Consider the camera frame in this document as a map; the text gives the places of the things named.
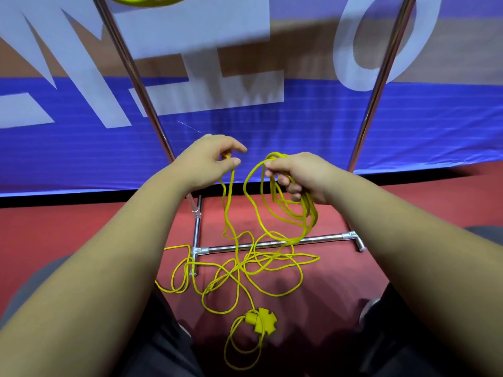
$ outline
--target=metal stand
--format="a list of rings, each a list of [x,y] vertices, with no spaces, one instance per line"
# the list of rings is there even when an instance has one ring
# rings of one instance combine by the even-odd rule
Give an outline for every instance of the metal stand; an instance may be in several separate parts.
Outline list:
[[[175,159],[173,149],[171,148],[170,142],[168,141],[164,129],[161,126],[159,117],[155,112],[154,105],[152,104],[150,96],[148,96],[145,85],[143,84],[143,81],[141,79],[140,72],[138,71],[133,57],[131,56],[129,49],[124,42],[121,32],[119,31],[119,27],[115,22],[115,18],[112,15],[112,12],[110,12],[110,8],[108,7],[106,0],[93,1],[96,5],[98,13],[101,16],[101,19],[103,20],[103,24],[107,28],[108,34],[110,35],[110,38],[114,43],[115,49],[117,50],[117,53],[119,53],[122,63],[124,64],[124,67],[129,74],[129,78],[131,78],[131,82],[133,83],[133,87],[138,94],[138,98],[140,99],[141,104],[143,105],[143,108],[145,109],[145,112],[147,113],[147,116],[152,123],[152,126],[154,127],[154,131],[157,134],[157,137],[159,137],[160,144],[166,152],[168,160],[170,161],[170,163],[172,163]],[[197,208],[194,198],[191,194],[188,194],[187,199],[189,200],[189,203],[191,205],[192,212],[194,213],[196,218],[200,219],[201,210]]]
[[[377,110],[379,101],[381,100],[382,91],[388,80],[389,72],[393,67],[393,62],[395,61],[396,53],[398,53],[398,48],[400,47],[400,42],[402,41],[403,34],[405,33],[407,23],[411,18],[412,9],[414,8],[416,0],[403,0],[398,16],[396,17],[395,24],[393,25],[393,30],[391,31],[391,37],[389,38],[388,46],[386,48],[386,53],[384,54],[384,59],[382,61],[381,69],[377,75],[376,83],[374,89],[372,90],[372,95],[370,96],[370,101],[367,106],[367,111],[365,112],[365,117],[363,118],[362,125],[360,127],[360,132],[358,132],[358,137],[356,139],[355,148],[353,153],[351,153],[351,159],[349,160],[348,171],[353,173],[355,171],[356,163],[360,157],[360,152],[362,151],[363,143],[367,138],[369,132],[370,124]]]
[[[103,20],[104,25],[107,28],[107,31],[112,38],[112,42],[114,43],[117,52],[119,53],[121,60],[126,67],[126,70],[131,78],[131,82],[138,94],[138,97],[145,108],[145,111],[150,118],[152,126],[154,127],[157,136],[161,142],[164,151],[166,152],[167,158],[170,162],[173,162],[175,159],[173,150],[171,145],[164,133],[164,130],[161,126],[159,117],[155,112],[154,105],[148,96],[147,90],[145,89],[145,85],[141,79],[140,73],[136,64],[129,52],[126,43],[124,42],[123,37],[117,27],[115,19],[110,12],[110,8],[106,0],[93,0],[96,8]],[[358,157],[360,156],[360,152],[362,149],[362,145],[367,136],[368,130],[370,128],[370,123],[374,118],[375,111],[377,109],[377,105],[381,99],[382,90],[386,84],[386,80],[388,79],[389,72],[393,66],[394,59],[396,57],[396,53],[398,52],[398,48],[400,46],[400,42],[403,38],[403,33],[405,32],[407,23],[409,18],[411,17],[412,9],[414,7],[416,0],[403,0],[402,6],[400,7],[400,11],[396,18],[395,24],[393,26],[393,31],[391,33],[390,40],[388,42],[388,46],[386,48],[386,53],[384,55],[384,60],[381,65],[381,69],[379,70],[379,75],[377,76],[376,84],[372,91],[372,96],[369,101],[369,105],[367,107],[367,112],[365,113],[365,117],[363,119],[362,125],[360,127],[360,132],[358,133],[358,138],[355,144],[355,148],[353,153],[351,154],[351,160],[349,161],[348,170],[353,172],[355,170],[356,162],[358,161]],[[196,225],[194,228],[194,243],[192,246],[192,257],[194,260],[200,255],[207,255],[213,253],[222,253],[235,251],[236,247],[234,245],[229,246],[215,246],[215,247],[199,247],[199,237],[201,233],[201,206],[202,206],[202,196],[199,196],[197,205],[192,198],[191,195],[187,195],[187,199],[189,200],[192,212],[194,212],[196,216]],[[358,234],[355,231],[349,231],[341,234],[330,234],[323,235],[317,237],[306,237],[302,239],[298,245],[304,244],[313,244],[313,243],[324,243],[324,242],[334,242],[334,241],[349,241],[354,240],[359,252],[363,252],[367,250],[363,241],[360,239]],[[267,248],[275,248],[280,247],[285,244],[284,241],[268,241],[268,242],[260,242],[257,244],[257,249],[267,249]],[[249,250],[252,247],[251,243],[239,245],[239,250]],[[191,274],[197,275],[197,270],[192,267]]]

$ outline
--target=person's left hand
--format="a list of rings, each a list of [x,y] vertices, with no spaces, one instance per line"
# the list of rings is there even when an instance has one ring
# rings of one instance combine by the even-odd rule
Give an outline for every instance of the person's left hand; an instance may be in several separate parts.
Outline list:
[[[188,192],[203,189],[241,164],[237,157],[220,159],[232,151],[244,153],[248,149],[230,136],[207,134],[183,151],[169,168],[177,170]]]

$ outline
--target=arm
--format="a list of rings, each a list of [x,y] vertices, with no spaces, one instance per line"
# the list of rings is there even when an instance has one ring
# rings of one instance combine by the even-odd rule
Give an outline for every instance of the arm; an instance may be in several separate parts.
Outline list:
[[[410,309],[462,359],[484,375],[503,375],[503,247],[315,155],[266,166],[296,180],[278,176],[293,200],[304,186],[315,202],[336,208]]]
[[[184,196],[211,185],[246,148],[206,135],[151,177],[43,283],[0,332],[2,376],[107,375],[141,317]]]

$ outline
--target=coiled yellow cord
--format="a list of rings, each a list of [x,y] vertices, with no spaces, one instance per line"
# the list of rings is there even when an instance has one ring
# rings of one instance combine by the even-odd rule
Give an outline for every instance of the coiled yellow cord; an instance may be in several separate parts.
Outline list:
[[[260,292],[262,292],[262,293],[264,293],[264,294],[266,294],[268,296],[271,296],[271,297],[282,297],[282,296],[288,295],[289,293],[291,293],[291,292],[295,291],[297,288],[299,288],[299,286],[302,284],[302,281],[304,280],[304,274],[302,272],[301,266],[304,265],[304,264],[309,264],[309,263],[316,262],[317,260],[319,260],[319,256],[311,255],[311,254],[305,254],[305,253],[295,253],[294,245],[297,244],[307,234],[309,234],[309,232],[311,231],[311,229],[316,224],[316,221],[318,220],[318,212],[316,211],[316,207],[314,206],[314,203],[312,202],[311,196],[309,195],[309,193],[303,193],[302,196],[301,196],[300,202],[293,202],[293,201],[285,199],[285,196],[281,192],[280,186],[275,181],[274,176],[272,176],[270,178],[272,200],[273,200],[273,202],[276,202],[277,204],[279,204],[280,208],[286,213],[286,215],[290,219],[286,219],[286,218],[283,218],[283,217],[280,217],[280,216],[276,215],[271,210],[271,208],[269,207],[269,205],[267,204],[267,201],[266,201],[265,196],[264,196],[264,177],[265,177],[265,171],[266,171],[266,167],[265,167],[264,163],[266,161],[273,160],[273,159],[276,159],[278,157],[287,157],[287,156],[288,155],[280,154],[280,153],[277,153],[277,152],[270,153],[266,157],[266,159],[264,161],[262,161],[259,164],[257,164],[257,166],[255,166],[255,168],[251,170],[251,172],[249,173],[248,177],[246,178],[246,180],[244,181],[244,184],[243,184],[243,192],[247,196],[247,198],[250,200],[250,202],[252,203],[252,205],[254,206],[256,217],[257,217],[257,219],[258,219],[258,221],[260,223],[261,228],[264,231],[264,234],[262,234],[256,240],[255,240],[253,234],[251,232],[249,232],[249,231],[245,231],[245,232],[237,235],[236,231],[234,230],[234,227],[230,223],[230,220],[229,220],[229,217],[228,217],[228,212],[229,212],[230,203],[231,203],[231,199],[232,199],[232,186],[233,186],[233,183],[234,183],[234,171],[232,171],[231,172],[231,176],[230,176],[229,193],[228,193],[227,201],[225,200],[225,196],[227,194],[227,190],[226,190],[225,184],[222,183],[222,181],[220,183],[223,186],[222,205],[223,205],[224,216],[225,216],[225,230],[224,230],[224,232],[223,232],[222,235],[225,236],[225,237],[227,237],[227,238],[229,238],[229,239],[234,240],[234,243],[236,245],[236,251],[234,253],[234,258],[231,258],[231,259],[227,260],[223,264],[210,263],[210,262],[194,262],[194,259],[192,258],[192,251],[191,251],[191,246],[190,245],[181,245],[181,246],[166,247],[165,250],[187,247],[187,249],[188,249],[188,255],[187,255],[187,257],[185,259],[183,259],[175,267],[175,269],[173,271],[173,274],[171,276],[171,289],[170,290],[162,287],[157,280],[155,281],[155,283],[157,284],[157,286],[162,291],[168,292],[168,293],[172,293],[172,292],[174,292],[174,293],[183,293],[189,287],[189,280],[190,280],[189,267],[190,266],[192,266],[192,265],[194,267],[195,266],[214,266],[214,267],[217,267],[217,272],[215,273],[215,277],[204,288],[203,291],[200,291],[198,289],[198,287],[196,285],[195,276],[192,275],[192,285],[194,286],[194,290],[201,296],[201,303],[203,304],[204,308],[206,310],[214,313],[214,314],[218,314],[218,315],[228,314],[228,313],[232,312],[234,310],[234,308],[236,308],[237,303],[239,301],[239,292],[242,289],[244,291],[244,293],[246,294],[246,296],[248,297],[248,299],[250,301],[250,305],[251,305],[251,309],[248,310],[247,313],[256,314],[257,320],[262,321],[262,318],[259,315],[259,311],[255,307],[255,304],[254,304],[254,301],[252,299],[252,296],[251,296],[250,292],[248,291],[248,289],[241,282],[241,273],[244,274],[244,276],[248,279],[248,281],[258,291],[260,291]],[[282,235],[281,233],[267,230],[267,228],[264,226],[264,224],[263,224],[263,222],[261,220],[260,214],[259,214],[258,207],[256,206],[256,204],[253,201],[253,199],[250,197],[250,195],[247,193],[247,184],[248,184],[248,181],[249,181],[250,177],[260,167],[262,167],[262,175],[261,175],[261,183],[260,183],[260,193],[261,193],[261,196],[262,196],[262,201],[266,205],[267,210],[269,210],[269,212],[273,216],[275,216],[277,219],[279,219],[279,220],[281,220],[283,222],[287,222],[287,223],[290,223],[290,224],[293,224],[293,225],[298,225],[298,226],[302,227],[302,234],[300,236],[295,237],[295,238],[287,238],[285,235]],[[297,214],[297,213],[293,212],[292,209],[290,209],[290,206],[289,206],[291,204],[295,204],[295,205],[300,204],[302,206],[302,214]],[[230,232],[232,233],[232,236],[229,235],[229,234],[227,234],[228,230],[230,230]],[[239,245],[238,239],[241,236],[243,236],[244,234],[249,234],[251,236],[252,246],[251,246],[250,250],[248,251],[248,253],[245,254],[243,260],[241,261],[239,259],[239,254],[238,254],[238,245]],[[285,241],[286,243],[284,245],[282,245],[278,250],[276,250],[274,252],[273,251],[270,251],[270,252],[257,251],[256,248],[255,248],[256,244],[263,237],[265,237],[265,236],[273,238],[274,240]],[[283,248],[287,247],[287,246],[289,246],[291,248],[291,252],[290,253],[281,253],[281,250]],[[296,257],[299,257],[299,256],[301,256],[301,257],[309,257],[311,259],[299,262],[299,261],[297,261],[295,259]],[[273,268],[269,267],[274,260],[289,261],[289,263],[286,264],[286,265],[280,266],[280,267],[273,267]],[[233,263],[233,265],[232,265],[232,268],[229,270],[229,269],[226,268],[226,266],[229,265],[230,263]],[[259,265],[259,269],[257,269],[256,271],[249,271],[249,270],[247,270],[247,265],[251,264],[251,263],[255,263],[255,264]],[[183,270],[184,270],[184,278],[183,278],[182,284],[179,287],[175,287],[175,285],[174,285],[174,277],[175,277],[177,271],[181,267],[183,267]],[[264,291],[252,279],[253,275],[257,275],[258,273],[260,273],[263,270],[278,271],[278,270],[282,270],[282,269],[287,268],[287,267],[297,267],[297,269],[299,270],[300,278],[299,278],[299,282],[297,283],[297,285],[295,285],[295,287],[291,288],[290,290],[288,290],[286,292],[283,292],[283,293],[271,293],[271,292]],[[232,305],[231,308],[229,308],[228,310],[225,310],[225,311],[216,311],[216,310],[213,310],[213,309],[209,308],[206,305],[206,302],[205,302],[206,295],[208,295],[212,291],[216,291],[228,279],[232,279],[232,280],[234,280],[236,282],[236,300],[235,300],[234,304]],[[227,341],[225,342],[225,346],[224,346],[224,360],[225,360],[226,364],[229,367],[231,367],[232,369],[235,369],[235,370],[247,370],[247,369],[253,368],[256,365],[256,363],[259,361],[259,358],[260,358],[260,355],[261,355],[261,350],[262,350],[262,343],[263,343],[263,340],[264,340],[264,336],[266,335],[266,330],[265,330],[266,326],[263,325],[264,323],[262,323],[262,325],[261,325],[262,330],[261,330],[261,333],[260,333],[260,336],[259,336],[259,341],[257,342],[256,346],[253,349],[250,349],[250,350],[239,349],[239,347],[237,347],[237,345],[234,342],[233,335],[234,335],[237,327],[241,324],[241,322],[243,320],[245,320],[245,317],[246,317],[246,314],[244,314],[242,316],[236,317],[236,319],[234,320],[234,322],[232,323],[232,325],[230,327],[230,334],[229,334],[229,337],[227,338]],[[236,367],[236,366],[232,365],[227,360],[227,348],[228,348],[229,342],[232,344],[232,346],[234,347],[234,349],[237,352],[242,353],[242,354],[250,354],[250,353],[254,353],[254,352],[258,351],[258,354],[256,356],[255,361],[251,365],[249,365],[248,367],[244,367],[244,368],[240,368],[240,367]]]
[[[136,6],[136,7],[158,7],[178,4],[183,0],[113,0],[122,5]]]

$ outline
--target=person's right arm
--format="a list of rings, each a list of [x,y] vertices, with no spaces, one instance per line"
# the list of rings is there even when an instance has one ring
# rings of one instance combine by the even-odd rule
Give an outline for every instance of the person's right arm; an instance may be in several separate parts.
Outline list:
[[[481,374],[503,375],[503,247],[443,221],[311,153],[267,163],[332,205],[410,309]]]

